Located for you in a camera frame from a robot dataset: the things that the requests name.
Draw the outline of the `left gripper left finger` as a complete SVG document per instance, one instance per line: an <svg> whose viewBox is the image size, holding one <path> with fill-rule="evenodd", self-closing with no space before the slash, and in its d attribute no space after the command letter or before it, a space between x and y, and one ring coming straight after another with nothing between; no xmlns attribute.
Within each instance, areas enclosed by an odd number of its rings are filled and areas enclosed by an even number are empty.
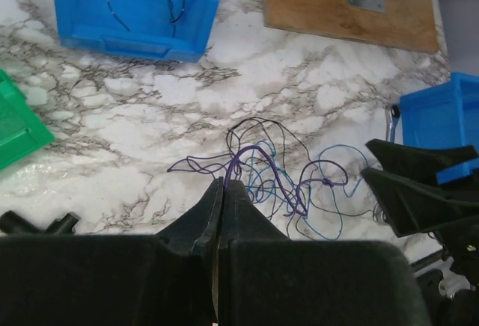
<svg viewBox="0 0 479 326"><path fill-rule="evenodd" d="M164 230L76 235L74 214L45 230L1 217L3 325L211 325L223 181Z"/></svg>

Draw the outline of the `green plastic bin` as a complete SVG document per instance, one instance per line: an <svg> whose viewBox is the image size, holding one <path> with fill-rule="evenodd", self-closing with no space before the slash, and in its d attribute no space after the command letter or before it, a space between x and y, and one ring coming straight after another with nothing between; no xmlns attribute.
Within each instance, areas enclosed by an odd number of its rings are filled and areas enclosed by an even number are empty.
<svg viewBox="0 0 479 326"><path fill-rule="evenodd" d="M1 70L1 169L53 141L53 134L29 108L25 95Z"/></svg>

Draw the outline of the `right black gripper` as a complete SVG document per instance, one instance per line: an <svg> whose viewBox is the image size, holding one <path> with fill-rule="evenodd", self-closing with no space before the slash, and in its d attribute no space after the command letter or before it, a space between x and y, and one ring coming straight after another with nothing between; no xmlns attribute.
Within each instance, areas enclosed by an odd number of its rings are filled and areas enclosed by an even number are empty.
<svg viewBox="0 0 479 326"><path fill-rule="evenodd" d="M431 324L477 325L478 170L447 182L437 176L476 159L475 147L431 150L380 139L366 147L383 170L361 174L396 236L432 233L442 246L412 263Z"/></svg>

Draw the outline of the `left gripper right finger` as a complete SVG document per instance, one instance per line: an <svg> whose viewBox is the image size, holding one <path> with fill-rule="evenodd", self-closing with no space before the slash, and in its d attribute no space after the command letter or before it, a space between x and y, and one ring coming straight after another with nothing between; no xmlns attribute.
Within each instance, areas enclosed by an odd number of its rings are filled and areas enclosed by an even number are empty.
<svg viewBox="0 0 479 326"><path fill-rule="evenodd" d="M219 240L221 325L428 325L405 256L379 241L293 241L225 186Z"/></svg>

